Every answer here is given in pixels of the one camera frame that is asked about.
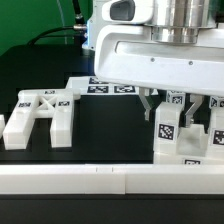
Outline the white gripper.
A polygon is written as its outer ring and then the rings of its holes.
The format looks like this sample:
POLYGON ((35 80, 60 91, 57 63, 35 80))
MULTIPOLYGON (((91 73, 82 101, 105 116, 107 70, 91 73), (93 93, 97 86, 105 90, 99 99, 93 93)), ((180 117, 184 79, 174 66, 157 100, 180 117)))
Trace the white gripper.
POLYGON ((224 96, 224 24, 219 0, 109 0, 99 32, 94 72, 139 86, 150 120, 152 89, 224 96))

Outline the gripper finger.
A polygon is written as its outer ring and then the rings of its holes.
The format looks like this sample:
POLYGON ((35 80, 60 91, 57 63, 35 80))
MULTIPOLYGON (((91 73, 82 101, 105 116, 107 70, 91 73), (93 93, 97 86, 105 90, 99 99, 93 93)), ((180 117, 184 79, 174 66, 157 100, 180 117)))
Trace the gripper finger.
POLYGON ((199 109, 199 107, 202 105, 204 101, 203 95, 198 94, 190 94, 189 95, 189 102, 191 103, 191 106, 185 113, 185 126, 189 127, 191 124, 194 123, 194 114, 199 109))

